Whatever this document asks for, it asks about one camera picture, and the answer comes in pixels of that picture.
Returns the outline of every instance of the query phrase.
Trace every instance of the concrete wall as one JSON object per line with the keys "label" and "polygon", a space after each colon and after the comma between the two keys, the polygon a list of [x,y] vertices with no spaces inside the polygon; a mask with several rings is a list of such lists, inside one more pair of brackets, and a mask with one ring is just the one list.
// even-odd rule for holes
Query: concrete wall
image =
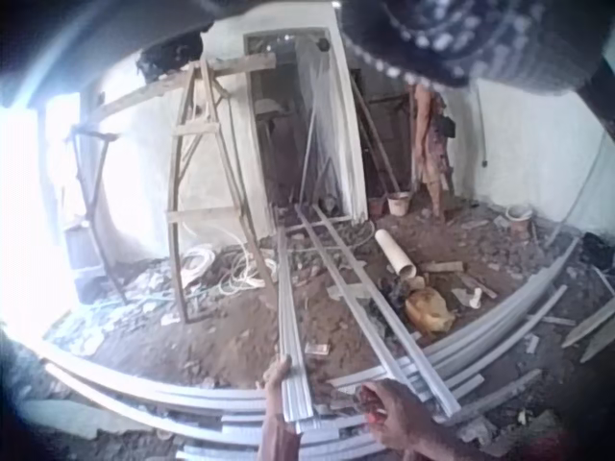
{"label": "concrete wall", "polygon": [[540,96],[479,82],[471,90],[448,90],[445,99],[458,124],[450,146],[458,193],[499,206],[528,203],[559,221],[600,153],[569,224],[615,234],[615,146],[576,93]]}
{"label": "concrete wall", "polygon": [[[341,94],[337,104],[343,108],[345,123],[339,133],[336,154],[340,162],[341,187],[345,191],[344,208],[359,218],[367,211],[362,162],[357,136],[357,120],[345,61],[344,48],[337,29],[334,10],[328,3],[279,3],[263,5],[240,17],[219,21],[203,35],[207,59],[231,59],[246,52],[245,36],[289,29],[324,29],[332,43],[332,62],[336,68]],[[143,85],[135,71],[135,57],[116,65],[102,80],[100,90],[112,101]],[[232,94],[234,133],[239,162],[232,143],[228,106],[219,106],[219,115],[235,172],[243,176],[248,204],[253,213],[259,237],[273,232],[267,207],[263,174],[258,151],[257,129],[246,74],[220,79]],[[124,110],[102,123],[101,129],[120,133],[109,150],[104,175],[104,189],[114,231],[106,235],[111,257],[132,261],[144,257],[168,255],[164,212],[167,208],[168,171],[171,152],[171,130],[174,127],[181,91]],[[181,209],[227,206],[231,198],[226,188],[222,167],[213,137],[206,138],[197,150],[181,187]],[[243,239],[234,221],[213,223],[214,229],[199,221],[182,227],[183,250],[198,242],[216,246],[236,243],[226,231]]]}

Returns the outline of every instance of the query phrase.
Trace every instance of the bucket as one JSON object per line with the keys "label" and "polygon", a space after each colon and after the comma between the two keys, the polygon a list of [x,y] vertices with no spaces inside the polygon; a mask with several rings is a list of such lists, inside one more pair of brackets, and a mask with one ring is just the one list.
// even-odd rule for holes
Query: bucket
{"label": "bucket", "polygon": [[533,216],[529,205],[513,205],[506,209],[506,219],[510,222],[510,231],[522,240],[529,239],[529,220]]}
{"label": "bucket", "polygon": [[377,197],[375,199],[367,199],[367,210],[369,211],[369,217],[372,219],[382,218],[384,215],[384,204],[386,200],[384,197]]}
{"label": "bucket", "polygon": [[393,216],[406,216],[410,207],[409,192],[396,192],[388,195],[388,210]]}

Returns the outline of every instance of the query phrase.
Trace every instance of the metal rod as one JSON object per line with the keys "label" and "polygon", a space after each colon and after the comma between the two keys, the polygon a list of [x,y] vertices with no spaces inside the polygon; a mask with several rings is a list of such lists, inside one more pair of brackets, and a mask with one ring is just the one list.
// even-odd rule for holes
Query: metal rod
{"label": "metal rod", "polygon": [[[323,262],[329,270],[333,281],[339,288],[339,291],[344,297],[346,304],[353,313],[358,325],[363,331],[363,334],[365,334],[367,341],[372,346],[372,349],[376,353],[376,356],[378,357],[382,366],[391,377],[397,379],[398,381],[409,387],[409,382],[407,381],[406,375],[404,375],[404,372],[402,372],[402,369],[400,368],[399,364],[395,361],[393,354],[390,352],[389,349],[386,348],[384,341],[382,341],[382,339],[378,336],[374,324],[372,324],[372,322],[369,320],[369,317],[365,313],[365,309],[361,307],[361,305],[358,303],[357,298],[355,298],[351,293],[350,289],[348,288],[348,285],[346,284],[346,281],[344,281],[344,278],[342,278],[341,274],[337,270],[337,267],[335,267],[335,263],[327,253],[327,250],[325,250],[325,248],[323,247],[320,238],[318,238],[318,235],[316,235],[316,232],[314,232],[314,229],[310,225],[308,219],[306,219],[299,206],[295,206],[295,209],[297,210],[297,215],[299,216],[299,219],[306,227],[306,231],[309,235],[309,238],[311,239],[312,243],[314,244],[314,247],[320,254],[320,257],[323,259]],[[323,218],[321,216],[321,220],[325,222],[326,217]]]}
{"label": "metal rod", "polygon": [[314,411],[292,294],[287,237],[283,229],[278,230],[278,259],[280,354],[288,354],[292,359],[291,373],[282,381],[282,403],[284,420],[291,423],[312,418]]}
{"label": "metal rod", "polygon": [[421,348],[418,347],[418,345],[400,320],[399,316],[389,305],[388,301],[384,298],[378,287],[370,279],[370,277],[360,266],[360,264],[358,264],[357,259],[350,251],[350,249],[346,246],[342,238],[339,236],[337,230],[335,230],[333,225],[329,223],[325,213],[323,213],[318,206],[314,206],[313,208],[316,210],[316,213],[318,213],[318,217],[325,223],[325,227],[333,237],[335,243],[339,246],[342,253],[346,256],[346,259],[355,271],[355,274],[357,274],[358,279],[361,280],[363,285],[365,285],[365,287],[369,291],[369,294],[378,306],[378,309],[384,317],[384,320],[386,320],[386,322],[389,324],[389,326],[395,333],[395,336],[397,336],[398,340],[406,350],[406,353],[409,355],[412,362],[414,362],[414,364],[417,366],[421,376],[429,386],[431,392],[435,395],[438,402],[442,405],[442,409],[449,416],[454,414],[461,408],[459,402],[456,401],[450,389],[445,386],[444,382],[442,381],[442,378],[433,369],[432,365],[425,357],[425,354],[423,353],[423,351],[421,351]]}

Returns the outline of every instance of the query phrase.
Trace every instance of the bag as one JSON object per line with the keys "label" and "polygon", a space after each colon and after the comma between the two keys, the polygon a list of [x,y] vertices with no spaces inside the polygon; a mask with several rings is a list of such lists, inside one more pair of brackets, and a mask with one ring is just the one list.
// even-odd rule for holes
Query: bag
{"label": "bag", "polygon": [[446,115],[438,115],[435,120],[435,128],[445,137],[455,138],[456,126],[452,118]]}

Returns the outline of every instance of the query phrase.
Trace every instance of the white bucket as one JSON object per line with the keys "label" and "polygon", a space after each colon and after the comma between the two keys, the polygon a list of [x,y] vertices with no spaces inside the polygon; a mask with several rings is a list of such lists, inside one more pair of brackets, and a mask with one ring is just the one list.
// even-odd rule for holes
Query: white bucket
{"label": "white bucket", "polygon": [[409,192],[396,192],[389,194],[388,209],[393,216],[406,216],[407,210],[410,207],[410,199],[412,196]]}

